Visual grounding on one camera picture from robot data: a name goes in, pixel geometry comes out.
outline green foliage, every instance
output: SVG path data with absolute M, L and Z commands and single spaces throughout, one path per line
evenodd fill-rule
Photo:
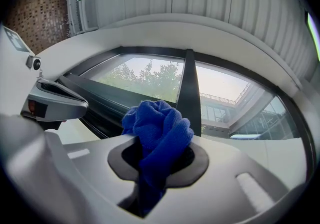
M 152 73 L 152 60 L 150 60 L 144 70 L 140 71 L 138 77 L 124 63 L 97 81 L 154 98 L 176 102 L 181 82 L 181 74 L 177 74 L 177 66 L 178 63 L 170 62 L 170 64 L 161 65 L 159 72 Z

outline blue towel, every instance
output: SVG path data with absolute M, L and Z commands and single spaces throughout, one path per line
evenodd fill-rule
M 190 144 L 193 131 L 188 119 L 163 100 L 143 101 L 132 107 L 122 120 L 123 134 L 133 133 L 142 144 L 139 206 L 142 215 L 164 195 L 172 164 Z

